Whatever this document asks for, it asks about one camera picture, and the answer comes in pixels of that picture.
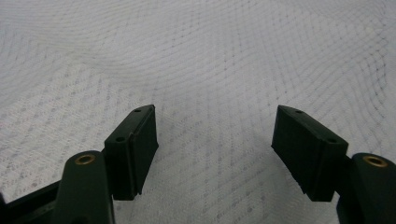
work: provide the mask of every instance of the mesh surface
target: mesh surface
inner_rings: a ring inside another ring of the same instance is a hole
[[[160,147],[118,223],[337,223],[271,149],[277,105],[396,161],[396,2],[1,1],[8,202],[157,107]]]

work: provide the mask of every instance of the white mesh fabric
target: white mesh fabric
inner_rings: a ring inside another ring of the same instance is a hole
[[[396,161],[396,2],[2,1],[0,191],[61,178],[134,108],[160,147],[118,223],[337,223],[271,149],[277,105]]]

